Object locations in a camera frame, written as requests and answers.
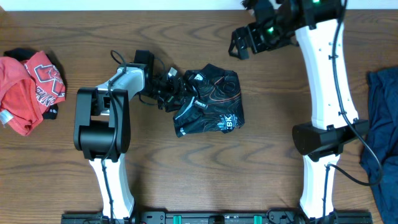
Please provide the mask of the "black orange-patterned jersey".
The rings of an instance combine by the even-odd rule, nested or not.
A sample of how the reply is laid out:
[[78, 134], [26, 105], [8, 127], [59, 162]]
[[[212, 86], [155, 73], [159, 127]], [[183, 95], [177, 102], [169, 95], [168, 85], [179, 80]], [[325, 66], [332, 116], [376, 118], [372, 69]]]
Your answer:
[[220, 131], [230, 133], [245, 124], [238, 74], [207, 64], [183, 75], [185, 96], [173, 116], [177, 137]]

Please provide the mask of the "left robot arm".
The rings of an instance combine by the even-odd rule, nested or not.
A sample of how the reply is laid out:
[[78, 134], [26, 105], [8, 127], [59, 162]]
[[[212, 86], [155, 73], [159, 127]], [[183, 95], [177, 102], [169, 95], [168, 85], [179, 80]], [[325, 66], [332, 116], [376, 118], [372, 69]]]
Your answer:
[[131, 142], [129, 103], [142, 95], [166, 103], [177, 89], [175, 68], [156, 78], [152, 75], [153, 66], [148, 62], [123, 63], [108, 81], [78, 90], [73, 141], [95, 172], [103, 209], [96, 217], [86, 215], [71, 218], [71, 222], [136, 222], [125, 164]]

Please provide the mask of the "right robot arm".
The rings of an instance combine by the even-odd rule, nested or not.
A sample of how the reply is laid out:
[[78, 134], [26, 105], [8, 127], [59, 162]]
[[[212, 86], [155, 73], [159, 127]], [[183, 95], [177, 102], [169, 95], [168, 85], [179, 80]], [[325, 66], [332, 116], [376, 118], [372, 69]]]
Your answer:
[[297, 124], [292, 137], [303, 157], [303, 192], [295, 223], [362, 223], [368, 213], [337, 212], [332, 194], [334, 173], [345, 144], [366, 133], [368, 122], [354, 107], [343, 53], [341, 1], [243, 1], [255, 21], [232, 33], [229, 54], [250, 54], [296, 44], [307, 71], [312, 117]]

